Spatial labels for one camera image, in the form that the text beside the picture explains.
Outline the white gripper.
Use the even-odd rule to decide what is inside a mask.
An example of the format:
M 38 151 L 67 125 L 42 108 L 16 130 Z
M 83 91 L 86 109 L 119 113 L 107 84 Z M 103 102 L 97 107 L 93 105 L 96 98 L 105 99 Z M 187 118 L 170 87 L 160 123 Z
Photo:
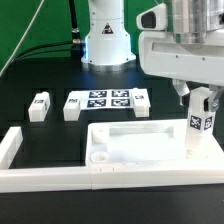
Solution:
M 139 36 L 139 57 L 146 74 L 173 79 L 182 106 L 189 104 L 185 81 L 211 84 L 209 110 L 218 110 L 224 93 L 224 30 L 208 32 L 204 44 L 177 44 L 168 32 L 144 31 Z

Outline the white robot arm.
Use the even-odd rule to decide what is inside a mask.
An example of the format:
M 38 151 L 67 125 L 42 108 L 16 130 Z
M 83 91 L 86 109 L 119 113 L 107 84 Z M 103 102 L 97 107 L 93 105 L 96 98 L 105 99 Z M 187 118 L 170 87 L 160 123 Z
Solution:
M 171 78 L 181 97 L 188 94 L 188 81 L 207 84 L 205 109 L 218 109 L 224 93 L 224 0 L 154 0 L 136 18 L 137 57 L 124 28 L 124 0 L 88 0 L 88 6 L 85 67 L 117 70 L 137 58 L 145 73 Z

